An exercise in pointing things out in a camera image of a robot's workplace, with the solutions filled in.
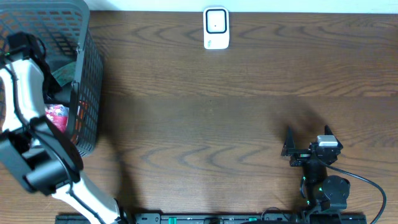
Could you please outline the purple red tissue pack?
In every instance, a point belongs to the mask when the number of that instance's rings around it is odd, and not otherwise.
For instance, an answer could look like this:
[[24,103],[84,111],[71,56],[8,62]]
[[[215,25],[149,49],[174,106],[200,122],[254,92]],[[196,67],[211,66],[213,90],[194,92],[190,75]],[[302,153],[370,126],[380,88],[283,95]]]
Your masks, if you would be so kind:
[[45,109],[46,117],[64,133],[67,129],[69,108],[63,105],[50,104]]

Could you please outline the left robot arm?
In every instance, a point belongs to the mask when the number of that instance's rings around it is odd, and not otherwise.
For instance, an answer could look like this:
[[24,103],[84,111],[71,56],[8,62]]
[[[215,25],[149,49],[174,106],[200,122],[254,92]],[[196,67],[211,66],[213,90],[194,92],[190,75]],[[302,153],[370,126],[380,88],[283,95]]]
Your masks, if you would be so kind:
[[1,55],[6,96],[1,162],[26,191],[69,204],[90,223],[134,223],[88,178],[74,143],[48,119],[45,100],[62,87],[45,61],[44,43],[26,32],[7,41],[9,51]]

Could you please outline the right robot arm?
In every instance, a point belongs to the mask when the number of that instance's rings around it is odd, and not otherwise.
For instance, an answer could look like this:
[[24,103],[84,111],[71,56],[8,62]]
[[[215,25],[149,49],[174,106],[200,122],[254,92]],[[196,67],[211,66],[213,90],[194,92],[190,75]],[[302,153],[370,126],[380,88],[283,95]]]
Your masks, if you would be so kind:
[[303,170],[300,193],[307,200],[307,208],[302,212],[307,223],[316,215],[339,215],[347,208],[350,182],[337,175],[328,175],[326,171],[337,161],[342,148],[328,126],[306,149],[296,148],[292,129],[287,131],[281,155],[290,158],[290,166]]

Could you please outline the teal snack wrapper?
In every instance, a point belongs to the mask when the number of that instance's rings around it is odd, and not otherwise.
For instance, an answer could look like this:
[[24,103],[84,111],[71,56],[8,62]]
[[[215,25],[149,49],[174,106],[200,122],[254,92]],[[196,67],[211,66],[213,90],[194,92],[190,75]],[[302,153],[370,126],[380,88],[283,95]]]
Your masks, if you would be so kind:
[[67,83],[73,81],[75,77],[75,66],[76,62],[70,62],[67,65],[64,65],[56,71],[52,72],[53,77],[60,86],[65,86]]

